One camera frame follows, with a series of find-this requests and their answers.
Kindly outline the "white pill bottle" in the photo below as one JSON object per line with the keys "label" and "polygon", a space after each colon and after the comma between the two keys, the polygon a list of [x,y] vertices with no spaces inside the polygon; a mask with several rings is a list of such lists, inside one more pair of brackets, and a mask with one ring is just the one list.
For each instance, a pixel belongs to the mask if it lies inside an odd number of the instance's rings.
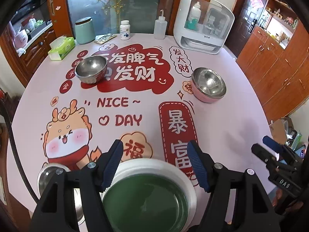
{"label": "white pill bottle", "polygon": [[119,32],[121,36],[121,40],[130,39],[130,22],[129,20],[122,20],[121,25],[119,27]]}

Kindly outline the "pink plush toy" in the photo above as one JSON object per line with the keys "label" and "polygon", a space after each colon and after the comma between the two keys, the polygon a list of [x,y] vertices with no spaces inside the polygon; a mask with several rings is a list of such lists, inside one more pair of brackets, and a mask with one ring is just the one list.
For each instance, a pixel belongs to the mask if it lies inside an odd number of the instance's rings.
{"label": "pink plush toy", "polygon": [[13,45],[16,50],[24,48],[28,43],[28,35],[25,29],[19,27],[16,31],[13,32]]}

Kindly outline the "green tissue box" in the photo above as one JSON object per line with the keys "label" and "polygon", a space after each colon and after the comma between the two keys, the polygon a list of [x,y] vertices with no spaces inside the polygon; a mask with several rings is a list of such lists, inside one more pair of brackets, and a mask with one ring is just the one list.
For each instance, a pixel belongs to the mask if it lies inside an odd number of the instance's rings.
{"label": "green tissue box", "polygon": [[50,43],[48,56],[51,61],[60,61],[75,47],[73,37],[61,36]]}

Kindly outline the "white sterilizer appliance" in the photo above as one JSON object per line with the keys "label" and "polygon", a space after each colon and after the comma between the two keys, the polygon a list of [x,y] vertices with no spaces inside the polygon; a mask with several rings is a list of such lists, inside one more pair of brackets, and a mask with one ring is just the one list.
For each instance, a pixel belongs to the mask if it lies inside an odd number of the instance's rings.
{"label": "white sterilizer appliance", "polygon": [[183,49],[216,55],[234,20],[232,11],[216,0],[180,0],[173,36]]}

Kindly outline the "green plate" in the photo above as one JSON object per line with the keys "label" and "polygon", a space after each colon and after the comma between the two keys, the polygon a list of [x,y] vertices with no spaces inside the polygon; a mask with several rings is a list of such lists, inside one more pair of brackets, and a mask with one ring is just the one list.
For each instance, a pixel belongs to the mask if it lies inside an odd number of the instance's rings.
{"label": "green plate", "polygon": [[113,231],[181,231],[188,217],[183,191],[154,174],[118,181],[105,193],[103,206]]}

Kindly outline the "glass sliding door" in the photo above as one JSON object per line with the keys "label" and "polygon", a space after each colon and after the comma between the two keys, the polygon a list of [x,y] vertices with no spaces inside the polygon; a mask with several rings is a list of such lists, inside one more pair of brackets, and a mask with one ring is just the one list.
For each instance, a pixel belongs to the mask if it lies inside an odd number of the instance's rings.
{"label": "glass sliding door", "polygon": [[160,14],[166,18],[166,33],[173,34],[180,0],[47,0],[56,36],[74,37],[75,22],[91,17],[97,35],[118,33],[128,20],[133,33],[153,33]]}

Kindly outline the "wooden cabinet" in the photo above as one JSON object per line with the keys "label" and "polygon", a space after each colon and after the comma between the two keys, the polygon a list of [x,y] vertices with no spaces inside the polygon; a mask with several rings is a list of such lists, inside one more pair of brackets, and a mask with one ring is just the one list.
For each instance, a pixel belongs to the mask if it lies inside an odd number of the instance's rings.
{"label": "wooden cabinet", "polygon": [[238,22],[246,41],[237,52],[269,123],[308,98],[308,31],[285,0],[247,0]]}

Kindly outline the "pink steel bowl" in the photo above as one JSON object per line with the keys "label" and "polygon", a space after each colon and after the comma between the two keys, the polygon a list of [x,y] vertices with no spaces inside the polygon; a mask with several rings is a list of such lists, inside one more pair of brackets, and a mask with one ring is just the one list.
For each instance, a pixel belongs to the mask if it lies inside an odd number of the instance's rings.
{"label": "pink steel bowl", "polygon": [[227,88],[222,77],[212,69],[199,67],[191,75],[193,95],[204,103],[213,103],[226,94]]}

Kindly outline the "pink cartoon tablecloth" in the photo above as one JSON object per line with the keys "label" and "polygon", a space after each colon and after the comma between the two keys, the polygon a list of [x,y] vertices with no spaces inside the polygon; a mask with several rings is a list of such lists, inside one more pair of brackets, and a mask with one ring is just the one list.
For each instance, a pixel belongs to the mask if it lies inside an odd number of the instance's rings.
{"label": "pink cartoon tablecloth", "polygon": [[[93,55],[107,59],[107,71],[96,84],[86,84],[74,70]],[[191,75],[199,67],[222,77],[223,98],[204,103],[193,95]],[[177,166],[196,191],[189,227],[200,222],[209,198],[185,152],[192,139],[214,161],[240,172],[251,168],[267,192],[273,189],[265,165],[251,152],[254,143],[270,135],[269,125],[238,64],[226,50],[216,55],[185,50],[171,36],[116,37],[104,45],[77,45],[61,61],[45,59],[23,93],[12,129],[34,189],[46,163],[71,159],[75,165],[83,147],[95,158],[116,139],[124,144],[124,160],[152,158]]]}

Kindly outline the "teal canister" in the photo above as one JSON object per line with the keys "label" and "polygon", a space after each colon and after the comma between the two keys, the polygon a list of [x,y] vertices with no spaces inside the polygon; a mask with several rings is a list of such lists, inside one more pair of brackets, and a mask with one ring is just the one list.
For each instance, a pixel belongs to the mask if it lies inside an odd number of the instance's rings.
{"label": "teal canister", "polygon": [[95,40],[95,30],[92,18],[84,17],[75,22],[76,40],[79,44],[88,44]]}

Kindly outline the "clear squeeze bottle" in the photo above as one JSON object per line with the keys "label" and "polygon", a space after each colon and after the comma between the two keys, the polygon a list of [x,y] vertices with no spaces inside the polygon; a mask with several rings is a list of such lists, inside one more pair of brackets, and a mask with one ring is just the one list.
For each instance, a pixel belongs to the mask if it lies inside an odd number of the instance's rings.
{"label": "clear squeeze bottle", "polygon": [[164,10],[160,10],[161,15],[158,17],[158,19],[155,20],[154,24],[154,38],[158,40],[163,40],[166,35],[166,27],[167,27],[167,21],[164,16]]}

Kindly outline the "pill blister pack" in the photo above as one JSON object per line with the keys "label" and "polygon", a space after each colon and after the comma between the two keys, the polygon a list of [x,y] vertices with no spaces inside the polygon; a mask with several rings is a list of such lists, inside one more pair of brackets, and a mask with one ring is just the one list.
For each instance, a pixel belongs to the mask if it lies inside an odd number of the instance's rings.
{"label": "pill blister pack", "polygon": [[97,43],[97,44],[104,44],[108,41],[110,41],[111,39],[117,37],[116,34],[103,34],[103,35],[97,35],[95,37],[95,40],[94,42]]}

